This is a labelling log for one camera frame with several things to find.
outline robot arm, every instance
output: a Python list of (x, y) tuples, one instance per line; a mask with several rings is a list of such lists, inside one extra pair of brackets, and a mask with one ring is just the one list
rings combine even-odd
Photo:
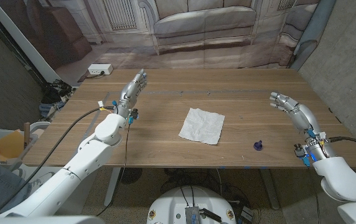
[(89, 174), (106, 164), (113, 148), (121, 142), (120, 130), (124, 130), (141, 90), (146, 86), (143, 69), (122, 92), (124, 106), (119, 113), (109, 114), (78, 147), (77, 154), (51, 179), (36, 190), (29, 198), (0, 217), (39, 217), (53, 215)]
[(318, 175), (323, 176), (321, 186), (324, 192), (335, 200), (352, 202), (339, 207), (339, 213), (347, 223), (356, 222), (356, 173), (348, 166), (343, 157), (338, 157), (325, 132), (310, 109), (296, 100), (279, 94), (271, 93), (271, 106), (284, 111), (292, 120), (300, 134), (304, 136), (306, 145), (295, 145), (295, 153), (305, 165), (310, 166), (308, 156)]

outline orange object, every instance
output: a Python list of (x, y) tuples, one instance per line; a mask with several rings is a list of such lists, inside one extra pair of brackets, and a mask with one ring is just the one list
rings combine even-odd
[(17, 158), (23, 152), (24, 137), (19, 131), (14, 131), (0, 139), (0, 160)]

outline cushion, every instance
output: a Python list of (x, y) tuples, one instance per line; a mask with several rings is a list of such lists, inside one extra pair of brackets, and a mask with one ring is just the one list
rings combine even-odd
[(224, 0), (223, 6), (224, 7), (230, 7), (230, 6), (251, 7), (251, 0)]
[(175, 14), (154, 25), (156, 37), (175, 37), (253, 26), (255, 11), (247, 7), (223, 7)]
[(290, 24), (286, 24), (283, 27), (282, 33), (289, 34), (292, 38), (299, 40), (304, 31), (296, 29), (294, 26)]
[(305, 30), (313, 14), (307, 11), (306, 7), (306, 5), (303, 5), (292, 8), (288, 13), (286, 23), (294, 26), (296, 29)]
[(234, 28), (229, 30), (216, 30), (201, 34), (189, 34), (177, 37), (167, 37), (167, 38), (158, 38), (159, 45), (170, 45), (170, 44), (183, 44), (195, 41), (201, 41), (205, 39), (214, 39), (221, 37), (238, 37), (250, 35), (251, 27), (241, 27)]
[(224, 7), (206, 12), (205, 31), (249, 27), (254, 25), (256, 13), (247, 7)]
[(155, 0), (160, 19), (188, 11), (188, 0)]
[(223, 7), (223, 0), (188, 0), (189, 12)]
[(302, 4), (316, 4), (318, 2), (319, 0), (298, 0), (296, 5), (299, 6)]
[(45, 18), (45, 11), (38, 0), (27, 1), (27, 16), (35, 34), (40, 38), (43, 37), (44, 27), (42, 26), (42, 19)]
[(205, 11), (175, 14), (155, 23), (154, 34), (156, 37), (175, 37), (202, 33), (204, 20)]
[(67, 41), (74, 42), (83, 37), (83, 33), (67, 8), (45, 7), (45, 9), (54, 22), (49, 26), (59, 27), (59, 35), (65, 36)]

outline white box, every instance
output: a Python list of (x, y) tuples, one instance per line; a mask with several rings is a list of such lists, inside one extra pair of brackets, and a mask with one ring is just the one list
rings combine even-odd
[(88, 71), (91, 75), (99, 75), (102, 71), (104, 71), (105, 75), (110, 75), (113, 67), (111, 64), (92, 64), (88, 68)]

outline robot finger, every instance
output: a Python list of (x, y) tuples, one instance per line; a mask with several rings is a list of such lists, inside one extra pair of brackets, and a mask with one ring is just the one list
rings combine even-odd
[(277, 108), (278, 110), (285, 111), (285, 112), (287, 111), (286, 109), (284, 109), (284, 107), (277, 105), (275, 103), (270, 103), (270, 105), (274, 108)]

